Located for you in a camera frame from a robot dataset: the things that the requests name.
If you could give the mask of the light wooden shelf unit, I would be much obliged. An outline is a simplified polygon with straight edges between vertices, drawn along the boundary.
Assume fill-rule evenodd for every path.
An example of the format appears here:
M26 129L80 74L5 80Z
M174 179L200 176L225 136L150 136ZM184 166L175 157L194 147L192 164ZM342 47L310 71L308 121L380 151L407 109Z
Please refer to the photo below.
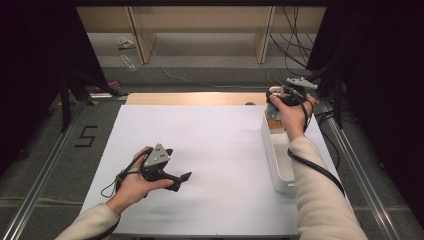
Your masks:
M134 37L139 62L146 64L159 33L248 33L257 62L266 59L269 35L319 32L324 7L79 7L88 33L124 33Z

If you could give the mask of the wooden table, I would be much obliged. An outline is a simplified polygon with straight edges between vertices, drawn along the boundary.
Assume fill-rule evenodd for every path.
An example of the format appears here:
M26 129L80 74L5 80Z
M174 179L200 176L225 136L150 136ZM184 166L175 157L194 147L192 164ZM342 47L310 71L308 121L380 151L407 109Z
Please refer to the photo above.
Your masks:
M191 92L191 93L132 93L127 105L265 105L264 93Z

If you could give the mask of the person's right hand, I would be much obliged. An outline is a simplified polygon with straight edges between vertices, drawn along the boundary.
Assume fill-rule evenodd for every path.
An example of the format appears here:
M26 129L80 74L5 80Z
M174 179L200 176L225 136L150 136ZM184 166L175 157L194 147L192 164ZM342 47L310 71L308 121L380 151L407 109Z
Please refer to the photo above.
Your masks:
M270 100L279 109L280 119L286 129L289 141L303 137L305 125L312 115L316 99L307 94L306 101L298 106L287 106L277 96L271 96Z

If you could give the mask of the black metal stand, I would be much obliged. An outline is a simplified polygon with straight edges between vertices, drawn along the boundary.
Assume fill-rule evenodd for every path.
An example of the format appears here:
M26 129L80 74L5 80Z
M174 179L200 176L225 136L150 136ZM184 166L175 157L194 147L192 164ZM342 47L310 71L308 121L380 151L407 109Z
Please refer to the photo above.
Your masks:
M60 78L60 96L62 107L62 132L65 132L71 123L71 111L69 93L72 93L77 101L85 101L90 95L87 86L95 86L114 97L127 96L127 93L121 93L110 87L105 79L97 80L85 73L79 71L70 71L64 73Z
M342 103L342 81L338 67L323 67L306 78L309 82L320 80L317 95L320 99L333 99L333 112L337 126L342 129L341 103Z

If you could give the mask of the small white litter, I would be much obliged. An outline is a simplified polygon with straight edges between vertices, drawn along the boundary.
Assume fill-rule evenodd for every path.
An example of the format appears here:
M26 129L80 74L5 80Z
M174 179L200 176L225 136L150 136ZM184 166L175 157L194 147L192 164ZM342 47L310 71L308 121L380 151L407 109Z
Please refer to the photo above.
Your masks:
M121 37L118 40L118 43L119 43L119 47L118 47L119 50L127 50L127 49L135 48L135 44L131 40L127 39L126 37Z

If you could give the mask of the aluminium floor rail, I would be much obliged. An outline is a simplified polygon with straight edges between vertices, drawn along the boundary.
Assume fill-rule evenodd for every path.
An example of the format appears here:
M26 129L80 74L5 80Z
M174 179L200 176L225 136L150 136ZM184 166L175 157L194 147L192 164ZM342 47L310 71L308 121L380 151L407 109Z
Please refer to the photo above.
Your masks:
M80 117L83 109L85 108L84 102L77 102L74 112L71 114L71 120L67 127L60 132L53 149L47 160L44 162L43 167L34 181L29 193L21 201L18 211L12 218L9 226L6 228L5 233L0 237L0 240L18 240L22 234L31 214L33 213L38 199L43 193L45 186L53 173L54 168L59 161L62 152L68 143L69 137L74 130L74 126Z
M366 175L344 130L339 127L335 120L330 121L330 127L385 240L399 240L400 235L392 218Z

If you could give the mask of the pink item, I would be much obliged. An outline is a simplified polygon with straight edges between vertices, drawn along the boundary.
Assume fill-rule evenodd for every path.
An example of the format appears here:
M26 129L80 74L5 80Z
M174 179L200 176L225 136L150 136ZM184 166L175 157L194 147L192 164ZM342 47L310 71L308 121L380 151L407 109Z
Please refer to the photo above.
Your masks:
M111 80L111 81L108 81L106 84L93 86L92 92L93 93L105 93L106 88L116 90L116 89L119 89L120 87L121 87L121 82L119 80Z

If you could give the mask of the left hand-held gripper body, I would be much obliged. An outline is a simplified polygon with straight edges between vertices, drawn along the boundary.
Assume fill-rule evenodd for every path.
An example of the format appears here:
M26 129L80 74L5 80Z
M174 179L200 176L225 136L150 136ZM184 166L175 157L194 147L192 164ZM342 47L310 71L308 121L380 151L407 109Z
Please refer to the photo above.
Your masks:
M169 174L164 171L165 166L170 161L166 149L162 144L158 143L155 147L151 147L141 163L141 174L147 181L157 181L160 179L170 179Z

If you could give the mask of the white board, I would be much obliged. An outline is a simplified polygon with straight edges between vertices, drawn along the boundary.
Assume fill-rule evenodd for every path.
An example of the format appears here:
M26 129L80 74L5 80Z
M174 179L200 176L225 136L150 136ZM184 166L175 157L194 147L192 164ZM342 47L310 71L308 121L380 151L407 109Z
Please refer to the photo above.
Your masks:
M261 106L124 105L83 206L103 202L109 184L145 146L173 153L165 170L191 175L176 192L156 190L129 207L117 234L144 237L291 237L296 195L275 190Z

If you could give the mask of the person's left hand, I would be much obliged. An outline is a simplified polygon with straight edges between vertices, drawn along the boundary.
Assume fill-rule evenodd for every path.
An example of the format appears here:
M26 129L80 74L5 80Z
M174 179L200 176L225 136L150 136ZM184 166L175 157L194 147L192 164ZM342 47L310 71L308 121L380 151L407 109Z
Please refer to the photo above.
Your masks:
M131 173L125 177L119 190L106 202L106 205L117 215L121 215L128 207L141 201L150 191L171 186L173 181L161 179L149 182L141 173Z

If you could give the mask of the dark curtain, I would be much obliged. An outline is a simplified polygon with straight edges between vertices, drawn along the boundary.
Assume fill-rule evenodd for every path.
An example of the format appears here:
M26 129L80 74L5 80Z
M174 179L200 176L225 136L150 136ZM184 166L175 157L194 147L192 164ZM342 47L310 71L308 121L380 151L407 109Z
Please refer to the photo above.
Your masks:
M26 147L70 71L106 80L76 7L0 0L0 175Z
M319 0L312 54L341 52L347 97L378 159L424 225L424 0Z

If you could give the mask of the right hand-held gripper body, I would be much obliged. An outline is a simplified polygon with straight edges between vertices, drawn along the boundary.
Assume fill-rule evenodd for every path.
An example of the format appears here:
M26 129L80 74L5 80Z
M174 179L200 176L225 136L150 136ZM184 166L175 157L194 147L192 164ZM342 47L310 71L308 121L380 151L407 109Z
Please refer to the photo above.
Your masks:
M280 86L272 86L266 91L266 103L272 104L270 97L278 97L287 106L296 106L306 101L308 90L317 90L318 86L305 78L287 78Z

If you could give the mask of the white oblong plastic bin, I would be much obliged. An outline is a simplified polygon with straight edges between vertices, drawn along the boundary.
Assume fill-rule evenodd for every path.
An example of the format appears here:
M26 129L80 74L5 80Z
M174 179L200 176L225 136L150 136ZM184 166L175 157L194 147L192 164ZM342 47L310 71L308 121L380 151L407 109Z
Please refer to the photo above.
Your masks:
M285 129L281 133L271 133L264 113L261 132L275 190L294 192L294 172L291 158L287 154L290 142Z

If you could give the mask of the clear plastic bottle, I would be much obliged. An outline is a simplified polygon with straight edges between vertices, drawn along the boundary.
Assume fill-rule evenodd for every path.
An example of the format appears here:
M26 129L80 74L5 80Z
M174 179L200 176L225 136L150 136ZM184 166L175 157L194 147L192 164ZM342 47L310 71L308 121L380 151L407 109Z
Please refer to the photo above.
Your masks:
M132 62L132 60L127 55L121 56L122 63L126 69L130 72L135 72L138 70L138 67Z

